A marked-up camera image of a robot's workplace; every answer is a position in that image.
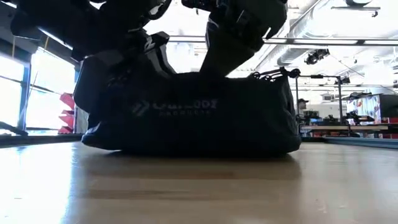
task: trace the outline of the printed logo on bag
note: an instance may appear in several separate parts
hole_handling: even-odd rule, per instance
[[[144,116],[148,111],[154,110],[159,116],[201,116],[210,115],[217,110],[218,99],[195,100],[186,105],[168,103],[149,103],[141,100],[131,107],[134,116]]]

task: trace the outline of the wooden table surface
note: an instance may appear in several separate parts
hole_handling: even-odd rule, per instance
[[[143,159],[78,143],[0,149],[0,223],[398,223],[398,151]]]

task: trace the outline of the black duffel bag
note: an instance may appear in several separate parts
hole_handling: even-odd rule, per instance
[[[83,143],[145,156],[264,157],[300,147],[287,75],[144,82],[113,79]]]

